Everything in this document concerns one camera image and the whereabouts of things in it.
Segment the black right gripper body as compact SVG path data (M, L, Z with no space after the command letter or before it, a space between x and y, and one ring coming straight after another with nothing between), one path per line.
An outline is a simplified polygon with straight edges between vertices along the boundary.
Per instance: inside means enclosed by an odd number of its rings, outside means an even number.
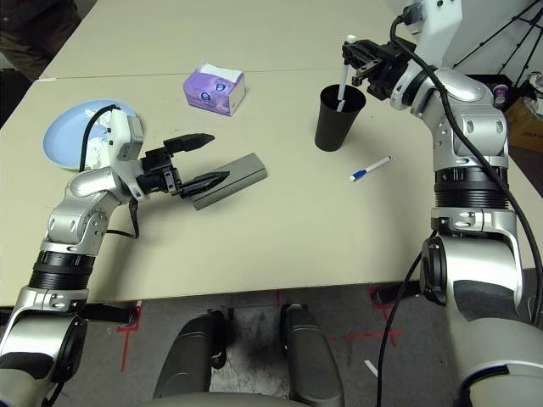
M375 98L384 100L390 98L411 58L393 42L375 45L372 54L381 61L381 64L368 77L367 91Z

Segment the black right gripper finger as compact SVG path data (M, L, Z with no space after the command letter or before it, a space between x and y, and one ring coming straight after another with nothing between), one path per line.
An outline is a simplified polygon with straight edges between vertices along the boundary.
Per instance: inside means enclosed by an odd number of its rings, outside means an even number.
M352 85L361 85L364 80L372 80L378 76L383 68L383 62L369 62L355 70L355 74L351 78Z
M382 59L380 46L371 40L345 41L342 46L343 59Z

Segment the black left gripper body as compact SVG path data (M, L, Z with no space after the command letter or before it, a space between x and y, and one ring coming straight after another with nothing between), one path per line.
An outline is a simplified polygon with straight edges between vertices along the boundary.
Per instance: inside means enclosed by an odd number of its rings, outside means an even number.
M164 192L177 195L182 189L179 172L171 162L173 154L166 147L147 151L140 159L142 173L137 184L145 194Z

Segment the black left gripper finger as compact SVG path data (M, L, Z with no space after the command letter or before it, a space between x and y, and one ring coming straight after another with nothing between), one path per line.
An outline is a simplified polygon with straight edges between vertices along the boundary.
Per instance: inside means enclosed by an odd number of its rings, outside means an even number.
M193 178L191 181L181 184L177 194L181 198L190 198L203 192L208 192L218 186L230 176L229 171L212 171Z
M164 140L164 146L169 153L189 152L199 149L215 137L206 133L192 133Z

